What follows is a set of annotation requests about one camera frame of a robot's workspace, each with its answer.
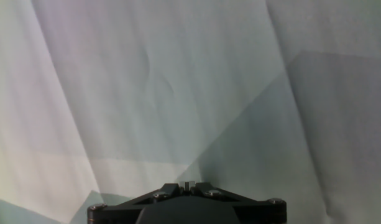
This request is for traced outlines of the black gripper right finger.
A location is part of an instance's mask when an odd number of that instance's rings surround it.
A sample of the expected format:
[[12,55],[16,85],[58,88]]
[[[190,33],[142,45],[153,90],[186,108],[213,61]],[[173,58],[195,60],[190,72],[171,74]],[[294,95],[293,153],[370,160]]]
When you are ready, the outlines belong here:
[[189,181],[186,193],[204,197],[230,206],[240,223],[286,223],[287,203],[281,198],[254,200],[233,192],[214,187],[209,182]]

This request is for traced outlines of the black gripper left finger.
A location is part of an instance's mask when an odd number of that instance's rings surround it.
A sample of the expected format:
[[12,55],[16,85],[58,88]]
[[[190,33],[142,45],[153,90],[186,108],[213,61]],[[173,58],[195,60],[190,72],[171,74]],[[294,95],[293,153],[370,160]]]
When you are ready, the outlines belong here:
[[169,183],[119,205],[91,205],[87,208],[87,224],[136,224],[143,209],[174,197],[184,196],[186,189],[187,182]]

